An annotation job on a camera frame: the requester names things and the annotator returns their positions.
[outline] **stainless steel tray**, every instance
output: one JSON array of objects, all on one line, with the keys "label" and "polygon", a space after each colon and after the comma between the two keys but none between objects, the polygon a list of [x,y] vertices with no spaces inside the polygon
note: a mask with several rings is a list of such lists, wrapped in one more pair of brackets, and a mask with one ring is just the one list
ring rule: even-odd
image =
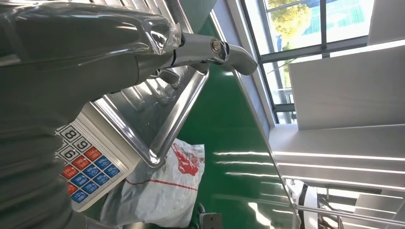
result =
[{"label": "stainless steel tray", "polygon": [[[99,0],[95,3],[124,3],[132,7],[145,4],[154,12],[160,11],[163,16],[179,23],[182,31],[192,33],[177,0]],[[158,167],[164,162],[169,147],[208,80],[208,74],[188,66],[173,70],[180,76],[176,90],[161,79],[149,79],[119,93],[105,95],[92,103],[151,167]]]}]

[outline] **metal bolt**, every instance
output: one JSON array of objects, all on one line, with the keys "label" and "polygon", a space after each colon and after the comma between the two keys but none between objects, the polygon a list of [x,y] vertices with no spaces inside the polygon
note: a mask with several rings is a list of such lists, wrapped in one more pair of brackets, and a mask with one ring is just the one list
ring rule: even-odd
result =
[{"label": "metal bolt", "polygon": [[221,42],[217,39],[212,39],[211,40],[211,50],[215,54],[218,54],[221,51]]}]

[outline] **red printed logo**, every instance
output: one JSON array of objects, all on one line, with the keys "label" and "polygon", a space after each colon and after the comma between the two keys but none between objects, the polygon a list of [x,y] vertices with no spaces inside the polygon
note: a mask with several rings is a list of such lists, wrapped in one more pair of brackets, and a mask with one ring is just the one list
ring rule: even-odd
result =
[{"label": "red printed logo", "polygon": [[88,157],[91,161],[96,160],[99,156],[101,156],[100,151],[98,151],[95,147],[91,147],[87,152],[85,152],[86,157]]},{"label": "red printed logo", "polygon": [[70,182],[67,183],[67,193],[69,195],[73,194],[74,192],[76,192],[77,188],[76,186],[72,185]]},{"label": "red printed logo", "polygon": [[198,157],[194,156],[194,154],[185,152],[183,148],[179,147],[177,144],[173,144],[171,148],[179,160],[179,171],[183,174],[195,176],[200,168]]},{"label": "red printed logo", "polygon": [[74,175],[76,175],[78,173],[78,171],[73,168],[73,166],[71,165],[66,165],[64,168],[64,171],[62,172],[62,175],[66,178],[66,179],[70,179],[72,178]]},{"label": "red printed logo", "polygon": [[78,167],[80,170],[83,170],[90,164],[90,162],[84,156],[80,156],[74,160],[72,164]]}]

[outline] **red button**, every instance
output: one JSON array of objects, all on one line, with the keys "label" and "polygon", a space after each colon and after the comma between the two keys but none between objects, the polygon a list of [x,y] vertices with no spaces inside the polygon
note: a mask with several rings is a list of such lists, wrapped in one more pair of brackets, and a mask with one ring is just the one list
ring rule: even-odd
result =
[{"label": "red button", "polygon": [[73,168],[73,166],[71,165],[66,165],[64,167],[64,171],[62,172],[62,175],[67,178],[70,179],[72,178],[74,175],[76,175],[79,171],[77,171],[75,168]]},{"label": "red button", "polygon": [[80,170],[83,170],[90,164],[90,162],[84,156],[80,156],[74,160],[72,164],[78,167]]},{"label": "red button", "polygon": [[77,188],[76,186],[72,185],[71,183],[67,183],[67,193],[69,195],[73,194],[74,192],[76,192]]},{"label": "red button", "polygon": [[100,151],[98,151],[95,147],[91,147],[87,152],[85,152],[86,157],[88,157],[91,161],[96,160],[99,156],[101,156]]}]

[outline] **plastic bag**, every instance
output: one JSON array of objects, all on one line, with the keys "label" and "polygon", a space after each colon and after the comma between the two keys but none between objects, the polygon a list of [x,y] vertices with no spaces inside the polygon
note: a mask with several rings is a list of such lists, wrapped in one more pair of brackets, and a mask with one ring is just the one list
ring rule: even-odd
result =
[{"label": "plastic bag", "polygon": [[180,26],[126,7],[57,1],[0,1],[0,67],[83,62],[133,52],[162,55],[181,42]]},{"label": "plastic bag", "polygon": [[113,226],[144,222],[187,227],[204,165],[204,145],[192,146],[175,139],[163,166],[150,168],[139,163],[109,192],[101,221]]}]

